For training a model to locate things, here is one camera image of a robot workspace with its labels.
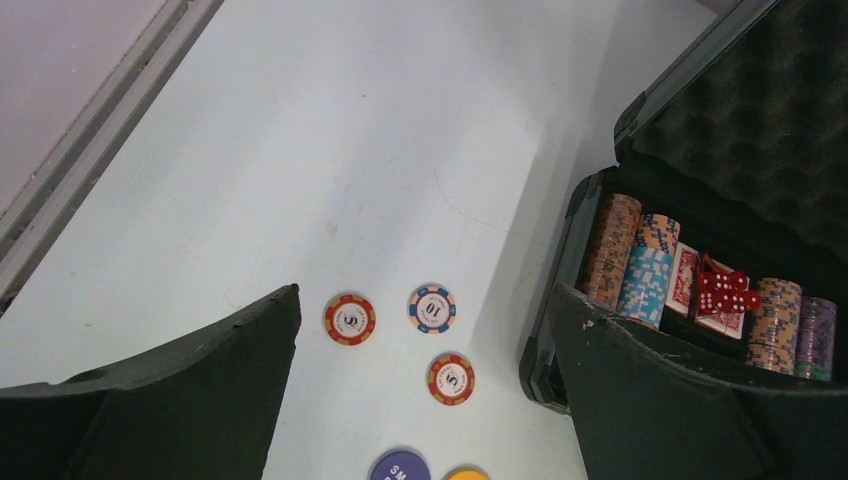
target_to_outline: gray wall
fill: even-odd
[[[0,214],[165,0],[0,0]]]

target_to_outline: orange poker chip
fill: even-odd
[[[377,316],[371,302],[346,293],[333,298],[324,312],[324,327],[336,343],[359,345],[374,333]]]
[[[454,353],[440,355],[427,372],[430,394],[436,401],[449,407],[468,400],[474,392],[475,381],[471,363]]]

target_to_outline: black foam lining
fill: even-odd
[[[848,2],[777,4],[633,148],[848,263]]]

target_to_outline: beige poker chip stack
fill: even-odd
[[[589,260],[577,288],[609,309],[618,303],[641,211],[638,200],[617,193],[604,197],[598,210]]]
[[[773,372],[795,372],[795,346],[801,318],[801,286],[779,278],[757,282],[762,305],[751,315],[745,363]]]
[[[633,237],[633,246],[661,250],[674,258],[679,239],[680,222],[665,215],[649,213],[642,215]]]

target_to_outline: metal frame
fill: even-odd
[[[168,0],[0,217],[0,315],[222,3]]]

